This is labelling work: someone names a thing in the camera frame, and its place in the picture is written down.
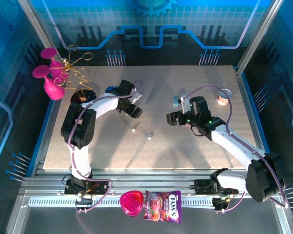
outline candy bag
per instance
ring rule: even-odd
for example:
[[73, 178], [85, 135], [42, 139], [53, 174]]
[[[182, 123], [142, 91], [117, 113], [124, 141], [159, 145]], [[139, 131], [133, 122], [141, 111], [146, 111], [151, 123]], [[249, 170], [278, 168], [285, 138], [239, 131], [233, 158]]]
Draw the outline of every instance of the candy bag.
[[144, 219], [181, 223], [181, 192], [146, 191]]

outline metal frame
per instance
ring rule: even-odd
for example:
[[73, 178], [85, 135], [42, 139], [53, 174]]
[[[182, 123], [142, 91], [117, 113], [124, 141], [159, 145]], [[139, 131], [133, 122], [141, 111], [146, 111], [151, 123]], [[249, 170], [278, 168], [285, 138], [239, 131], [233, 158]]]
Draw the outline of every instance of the metal frame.
[[[242, 79], [242, 73], [258, 47], [261, 39], [275, 17], [278, 9], [280, 8], [283, 0], [275, 0], [269, 7], [266, 17], [263, 19], [261, 27], [258, 29], [257, 35], [253, 38], [252, 42], [245, 51], [242, 59], [238, 64], [238, 71], [236, 72], [237, 81], [241, 90], [241, 94], [245, 103], [245, 107], [248, 113], [248, 117], [253, 130], [256, 144], [259, 148], [265, 149], [265, 142], [261, 137], [260, 131], [258, 130], [259, 124], [256, 122], [256, 118], [252, 111], [252, 106], [247, 92], [246, 84]], [[54, 44], [44, 28], [37, 12], [35, 11], [30, 0], [19, 0], [20, 5], [25, 11], [28, 19], [35, 28], [38, 36], [43, 42], [45, 47], [54, 47]], [[54, 125], [53, 116], [56, 116], [56, 106], [52, 106], [50, 115], [46, 118], [47, 125], [46, 129], [52, 129]], [[8, 234], [18, 234], [22, 232], [22, 228], [26, 225], [27, 216], [29, 214], [29, 207], [31, 206], [46, 206], [48, 203], [41, 203], [40, 200], [62, 200], [71, 199], [73, 197], [67, 197], [63, 195], [64, 186], [61, 183], [64, 174], [69, 174], [68, 170], [44, 170], [40, 165], [43, 163], [43, 157], [46, 154], [46, 148], [48, 145], [48, 138], [50, 133], [44, 132], [42, 135], [42, 141], [45, 142], [45, 147], [39, 147], [37, 157], [34, 163], [34, 170], [31, 176], [36, 177], [25, 178], [18, 197], [16, 199], [14, 209], [12, 211], [7, 231]], [[173, 191], [180, 190], [182, 192], [182, 198], [184, 200], [198, 201], [206, 196], [198, 196], [194, 194], [193, 190], [189, 189], [189, 186], [193, 183], [194, 179], [209, 178], [215, 170], [102, 170], [93, 171], [95, 178], [110, 178], [115, 183], [107, 195], [107, 200], [117, 200], [120, 195], [128, 190], [158, 190], [161, 191]], [[293, 233], [293, 216], [289, 209], [275, 206], [279, 221], [284, 233]]]

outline purple cable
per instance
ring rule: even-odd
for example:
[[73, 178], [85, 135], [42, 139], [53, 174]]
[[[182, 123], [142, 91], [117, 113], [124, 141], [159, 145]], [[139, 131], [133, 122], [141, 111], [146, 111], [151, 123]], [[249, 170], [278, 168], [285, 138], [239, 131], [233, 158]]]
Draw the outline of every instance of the purple cable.
[[[203, 89], [203, 88], [215, 88], [215, 89], [218, 89], [219, 91], [221, 91], [225, 96], [226, 98], [228, 99], [229, 101], [229, 106], [230, 106], [230, 113], [229, 113], [229, 117], [228, 117], [228, 120], [226, 122], [226, 130], [229, 134], [230, 137], [232, 137], [234, 140], [238, 141], [240, 144], [242, 144], [244, 147], [246, 147], [248, 150], [250, 150], [253, 154], [255, 154], [257, 157], [259, 157], [263, 162], [264, 164], [266, 165], [266, 167], [268, 168], [268, 170], [270, 171], [271, 175], [273, 176], [273, 179], [275, 180], [277, 186], [278, 186], [278, 189], [281, 193], [281, 196], [282, 196], [282, 199], [284, 201], [284, 204], [282, 204], [281, 202], [277, 201], [276, 199], [274, 199], [273, 197], [270, 197], [270, 199], [272, 201], [274, 201], [275, 203], [277, 203], [278, 205], [284, 207], [285, 209], [287, 209], [289, 207], [289, 202], [287, 200], [287, 197], [285, 195], [285, 192], [279, 182], [279, 179], [277, 177], [277, 175], [275, 174], [274, 170], [272, 169], [271, 165], [257, 152], [255, 151], [252, 147], [250, 147], [248, 144], [246, 144], [245, 142], [243, 142], [241, 139], [237, 138], [234, 134], [232, 134], [229, 130], [229, 121], [231, 119], [231, 116], [232, 116], [232, 103], [231, 103], [231, 100], [229, 98], [229, 96], [227, 95], [226, 92], [224, 92], [222, 89], [216, 87], [216, 86], [212, 86], [212, 85], [205, 85], [205, 86], [202, 86], [200, 88], [197, 88], [195, 90], [193, 90], [191, 93], [189, 93], [184, 99], [187, 99], [188, 97], [190, 97], [192, 94], [194, 94], [196, 91], [199, 91], [200, 89]], [[229, 211], [229, 210], [232, 210], [234, 209], [235, 207], [237, 207], [237, 205], [235, 205], [233, 208], [230, 208], [226, 211]]]
[[91, 211], [92, 209], [94, 209], [97, 205], [99, 205], [100, 204], [100, 202], [106, 197], [106, 195], [109, 193], [109, 191], [111, 190], [111, 188], [112, 188], [112, 186], [113, 186], [113, 181], [111, 180], [111, 179], [90, 179], [90, 178], [87, 178], [87, 177], [85, 177], [85, 176], [83, 176], [79, 171], [78, 171], [78, 169], [77, 169], [77, 167], [76, 167], [76, 163], [75, 163], [75, 146], [73, 146], [72, 144], [71, 144], [71, 140], [72, 140], [72, 137], [73, 137], [73, 134], [74, 134], [74, 132], [75, 132], [75, 130], [76, 130], [76, 128], [77, 128], [77, 125], [78, 125], [78, 123], [79, 123], [79, 120], [81, 120], [81, 118], [82, 118], [82, 116], [83, 116], [83, 114], [85, 113], [85, 111], [89, 108], [89, 107], [91, 107], [91, 106], [93, 106], [97, 101], [100, 101], [100, 100], [103, 100], [103, 99], [106, 99], [106, 98], [130, 98], [130, 97], [132, 97], [133, 95], [135, 95], [136, 93], [138, 93], [140, 90], [141, 90], [141, 87], [142, 87], [142, 85], [143, 85], [143, 83], [142, 83], [142, 81], [141, 80], [137, 80], [137, 81], [135, 81], [133, 84], [135, 84], [136, 82], [140, 82], [141, 83], [141, 86], [140, 86], [140, 88], [136, 91], [136, 92], [134, 92], [134, 93], [132, 93], [132, 94], [130, 94], [130, 95], [125, 95], [125, 96], [113, 96], [113, 95], [110, 95], [110, 96], [104, 96], [104, 97], [99, 97], [99, 98], [97, 98], [97, 99], [95, 99], [95, 100], [93, 100], [92, 102], [90, 102], [82, 111], [81, 111], [81, 113], [79, 114], [79, 116], [78, 116], [78, 118], [76, 119], [76, 122], [75, 122], [75, 124], [74, 124], [74, 126], [73, 126], [73, 128], [72, 128], [72, 131], [71, 131], [71, 133], [70, 133], [70, 135], [69, 135], [69, 137], [68, 137], [68, 145], [69, 145], [69, 147], [71, 147], [71, 149], [72, 149], [72, 163], [73, 163], [73, 167], [74, 167], [74, 169], [77, 171], [77, 173], [82, 177], [82, 178], [84, 178], [85, 180], [88, 180], [88, 181], [93, 181], [93, 182], [103, 182], [103, 181], [108, 181], [108, 182], [110, 182], [111, 184], [110, 184], [110, 186], [109, 186], [109, 188], [108, 188], [108, 190], [107, 190], [107, 192], [100, 198], [100, 200], [96, 203], [96, 204], [94, 204], [92, 207], [90, 207], [90, 208], [87, 208], [87, 209], [84, 209], [84, 210], [79, 210], [80, 212], [84, 212], [84, 213], [86, 213], [86, 212], [88, 212], [88, 211]]

